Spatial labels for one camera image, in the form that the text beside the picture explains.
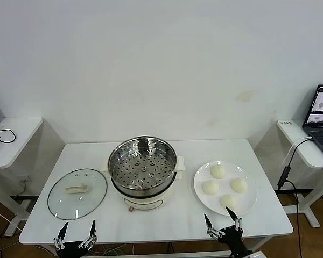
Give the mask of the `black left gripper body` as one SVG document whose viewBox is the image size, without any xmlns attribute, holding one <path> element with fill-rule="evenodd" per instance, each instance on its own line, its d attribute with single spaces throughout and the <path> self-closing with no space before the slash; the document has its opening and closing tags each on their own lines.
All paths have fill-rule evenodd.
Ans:
<svg viewBox="0 0 323 258">
<path fill-rule="evenodd" d="M 61 244 L 56 244 L 56 254 L 60 258 L 80 258 L 88 254 L 90 249 L 93 247 L 93 243 L 90 242 L 85 246 L 79 247 L 81 241 L 66 242 L 63 244 L 63 249 Z"/>
</svg>

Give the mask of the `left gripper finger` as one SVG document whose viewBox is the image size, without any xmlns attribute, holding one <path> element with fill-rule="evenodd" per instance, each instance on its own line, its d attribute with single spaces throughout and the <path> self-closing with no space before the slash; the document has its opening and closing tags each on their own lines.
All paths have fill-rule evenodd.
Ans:
<svg viewBox="0 0 323 258">
<path fill-rule="evenodd" d="M 66 222 L 64 224 L 62 229 L 59 231 L 58 236 L 56 238 L 53 238 L 53 242 L 54 242 L 56 250 L 61 250 L 61 249 L 65 248 L 63 240 L 66 235 L 67 227 L 68 227 L 68 222 Z"/>
<path fill-rule="evenodd" d="M 89 232 L 89 236 L 83 240 L 78 245 L 78 248 L 80 249 L 91 249 L 95 243 L 97 242 L 97 235 L 96 235 L 96 227 L 95 227 L 95 220 L 92 222 L 92 226 Z"/>
</svg>

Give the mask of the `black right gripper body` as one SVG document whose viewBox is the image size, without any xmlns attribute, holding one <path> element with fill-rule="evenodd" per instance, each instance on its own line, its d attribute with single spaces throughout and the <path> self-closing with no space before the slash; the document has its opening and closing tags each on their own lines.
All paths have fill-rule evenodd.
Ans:
<svg viewBox="0 0 323 258">
<path fill-rule="evenodd" d="M 219 242 L 228 246 L 241 246 L 243 228 L 234 225 L 220 229 Z"/>
</svg>

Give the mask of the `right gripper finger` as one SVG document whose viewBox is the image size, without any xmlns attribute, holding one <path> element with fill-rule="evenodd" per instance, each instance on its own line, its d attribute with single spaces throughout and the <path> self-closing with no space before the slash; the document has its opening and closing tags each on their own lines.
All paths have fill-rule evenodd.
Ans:
<svg viewBox="0 0 323 258">
<path fill-rule="evenodd" d="M 212 238 L 222 238 L 225 235 L 225 232 L 215 229 L 206 214 L 204 214 L 204 217 L 207 227 L 207 234 Z"/>
<path fill-rule="evenodd" d="M 226 210 L 228 214 L 230 215 L 231 219 L 235 223 L 235 230 L 236 231 L 243 231 L 242 228 L 242 218 L 239 218 L 234 211 L 232 211 L 229 207 L 226 206 Z"/>
</svg>

